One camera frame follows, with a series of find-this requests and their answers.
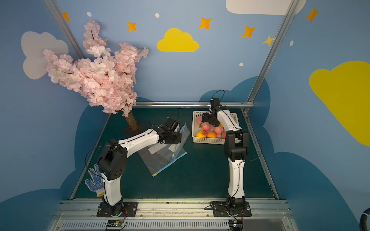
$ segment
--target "dark blue cloud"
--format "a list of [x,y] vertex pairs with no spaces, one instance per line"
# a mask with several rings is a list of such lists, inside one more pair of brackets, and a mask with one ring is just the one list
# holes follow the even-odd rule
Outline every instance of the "dark blue cloud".
[[[0,203],[0,230],[18,231],[21,219],[27,224],[29,231],[47,230],[61,200],[67,200],[71,196],[74,187],[85,167],[84,159],[87,152],[94,147],[107,120],[108,114],[102,112],[103,107],[87,106],[82,113],[76,129],[74,158],[75,171],[64,180],[60,189],[41,189],[9,198]],[[57,173],[48,173],[50,180]],[[22,182],[15,182],[22,187]]]
[[[250,91],[257,79],[257,76],[244,80],[243,82],[236,85],[231,91],[225,91],[225,95],[222,98],[223,102],[246,102]],[[209,102],[212,99],[212,95],[218,90],[212,90],[206,92],[199,99],[199,102]],[[215,98],[221,98],[223,92],[219,92],[215,95]]]
[[150,99],[146,99],[143,97],[136,98],[136,102],[152,102]]

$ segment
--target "cherry blossom tree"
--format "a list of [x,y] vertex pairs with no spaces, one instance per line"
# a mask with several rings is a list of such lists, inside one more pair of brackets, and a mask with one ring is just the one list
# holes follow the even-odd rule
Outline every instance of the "cherry blossom tree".
[[49,62],[46,70],[51,81],[78,92],[87,98],[90,106],[103,106],[105,113],[116,114],[123,111],[132,130],[138,126],[131,110],[136,103],[137,94],[133,87],[136,83],[135,63],[146,58],[148,49],[138,49],[127,43],[119,43],[121,49],[111,55],[111,49],[99,37],[100,26],[90,20],[85,26],[83,45],[88,54],[96,59],[83,58],[73,62],[70,55],[60,55],[44,50],[45,59]]

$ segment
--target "plastic basket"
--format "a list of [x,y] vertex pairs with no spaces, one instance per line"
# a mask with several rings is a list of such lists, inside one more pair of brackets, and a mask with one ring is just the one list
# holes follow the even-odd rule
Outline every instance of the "plastic basket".
[[[223,145],[225,143],[225,139],[222,138],[222,135],[217,136],[217,138],[203,138],[203,137],[195,137],[195,135],[202,130],[199,125],[196,123],[196,118],[198,116],[202,116],[203,113],[209,113],[207,111],[193,111],[193,124],[191,129],[191,136],[193,137],[194,143],[213,143],[217,145]],[[238,116],[236,113],[230,113],[231,117],[235,120],[236,124],[239,125]]]

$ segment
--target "blue dotted glove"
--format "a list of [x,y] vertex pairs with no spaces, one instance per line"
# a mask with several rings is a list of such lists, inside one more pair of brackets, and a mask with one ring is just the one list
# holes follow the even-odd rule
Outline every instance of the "blue dotted glove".
[[94,168],[89,168],[91,179],[86,179],[85,184],[92,192],[96,192],[97,197],[104,196],[104,179],[99,171],[98,164],[94,164]]

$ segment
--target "yellow star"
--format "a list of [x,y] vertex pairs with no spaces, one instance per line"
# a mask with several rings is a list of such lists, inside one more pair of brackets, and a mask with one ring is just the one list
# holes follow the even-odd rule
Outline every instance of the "yellow star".
[[128,23],[128,31],[133,30],[136,31],[136,23]]
[[202,19],[202,23],[199,26],[199,29],[206,28],[207,30],[209,30],[209,23],[211,22],[212,19],[211,18],[204,19],[203,17],[201,17],[201,19]]
[[252,38],[252,33],[255,29],[256,27],[255,28],[245,27],[245,32],[242,37],[248,36],[249,38]]
[[69,18],[68,18],[68,12],[64,12],[64,13],[62,13],[63,14],[63,16],[64,16],[64,18],[67,20],[67,21],[71,21],[71,20],[69,20]]
[[306,19],[309,19],[311,22],[313,21],[313,18],[319,13],[320,11],[315,10],[315,7],[312,9],[310,15]]
[[275,38],[271,38],[270,37],[270,35],[269,35],[269,38],[266,40],[266,42],[264,42],[264,43],[268,43],[269,44],[269,46],[271,46],[271,42],[273,41],[273,40],[275,40]]

